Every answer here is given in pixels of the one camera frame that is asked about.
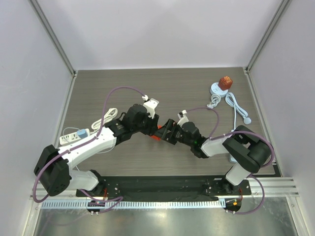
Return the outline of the orange-red cube socket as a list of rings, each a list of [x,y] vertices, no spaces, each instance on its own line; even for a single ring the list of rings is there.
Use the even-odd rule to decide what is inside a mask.
[[[151,138],[153,138],[154,140],[157,140],[157,141],[160,141],[160,140],[161,140],[161,137],[156,135],[157,131],[158,131],[160,128],[162,128],[162,126],[161,126],[161,125],[158,125],[157,128],[154,130],[154,132],[153,132]]]

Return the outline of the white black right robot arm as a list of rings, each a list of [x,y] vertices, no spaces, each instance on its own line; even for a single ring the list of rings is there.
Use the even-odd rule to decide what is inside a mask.
[[[171,120],[158,128],[154,135],[173,145],[179,142],[189,146],[191,152],[198,158],[230,154],[236,160],[236,164],[219,183],[221,190],[229,195],[239,190],[245,178],[270,164],[275,155],[268,141],[243,125],[230,133],[206,138],[193,122],[179,124]]]

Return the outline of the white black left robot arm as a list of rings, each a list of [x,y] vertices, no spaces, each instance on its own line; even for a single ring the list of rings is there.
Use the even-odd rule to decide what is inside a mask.
[[[56,196],[66,189],[83,189],[100,196],[106,187],[105,180],[95,171],[77,171],[75,166],[103,150],[111,150],[137,132],[152,136],[158,129],[155,109],[158,101],[151,99],[129,108],[123,119],[106,123],[100,131],[73,144],[55,148],[47,146],[35,167],[37,183],[41,183],[48,196]]]

